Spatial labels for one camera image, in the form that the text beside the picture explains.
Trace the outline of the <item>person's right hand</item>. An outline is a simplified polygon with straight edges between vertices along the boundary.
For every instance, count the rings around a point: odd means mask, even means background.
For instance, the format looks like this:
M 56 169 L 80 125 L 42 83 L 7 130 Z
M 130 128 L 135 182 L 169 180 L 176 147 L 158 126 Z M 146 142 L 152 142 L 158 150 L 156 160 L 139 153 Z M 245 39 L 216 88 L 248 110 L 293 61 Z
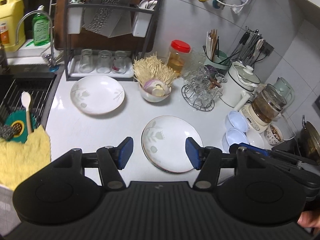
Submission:
M 297 222 L 303 228 L 320 228 L 320 212 L 304 211 Z

